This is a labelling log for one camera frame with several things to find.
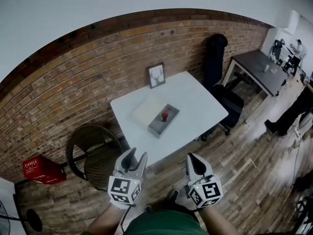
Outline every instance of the dark table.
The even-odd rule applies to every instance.
[[[269,69],[264,72],[266,65],[269,65]],[[270,98],[275,97],[281,90],[281,85],[288,75],[260,50],[253,50],[232,57],[222,85],[226,85],[235,66],[248,74],[268,95],[258,109],[246,120],[247,123],[268,104]]]

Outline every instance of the person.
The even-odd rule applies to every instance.
[[[272,133],[278,132],[278,135],[284,137],[296,118],[313,107],[313,81],[307,83],[303,80],[303,83],[306,87],[289,109],[276,122],[271,122],[268,119],[265,121],[265,126]]]
[[[294,46],[293,44],[290,44],[290,47],[292,48],[292,50],[294,51],[294,57],[293,57],[293,67],[294,67],[294,71],[293,71],[293,76],[295,76],[295,73],[297,72],[297,68],[298,65],[301,62],[301,57],[303,54],[303,50],[302,50],[302,42],[300,39],[297,39],[297,46]]]
[[[195,214],[178,205],[178,189],[173,189],[161,204],[160,211],[151,206],[135,218],[128,226],[125,235],[204,235],[207,234],[199,224]],[[126,210],[116,205],[109,207],[98,216],[82,235],[113,235]],[[216,208],[208,206],[199,211],[210,235],[238,235],[235,227],[225,219]]]

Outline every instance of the deer antler picture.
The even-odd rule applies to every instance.
[[[148,68],[150,77],[150,87],[154,88],[165,83],[163,64]]]

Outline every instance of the desk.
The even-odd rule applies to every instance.
[[[275,97],[280,91],[281,84],[287,79],[287,74],[260,50],[254,50],[232,57],[222,85],[225,86],[228,82],[235,65],[247,73],[268,95],[256,111],[246,119],[246,123],[248,123],[250,120],[254,119],[269,103],[270,99]],[[267,72],[263,72],[266,65],[269,65],[269,69]],[[270,71],[271,69],[277,69],[277,72],[272,73]]]
[[[132,119],[134,110],[149,96],[156,95],[180,110],[160,139],[141,128]],[[182,148],[224,119],[228,112],[188,72],[168,77],[156,88],[149,86],[111,102],[116,119],[130,147],[136,147],[139,159],[146,151],[147,166]]]

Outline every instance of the framed picture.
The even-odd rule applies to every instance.
[[[150,88],[165,84],[164,64],[160,63],[147,68]]]

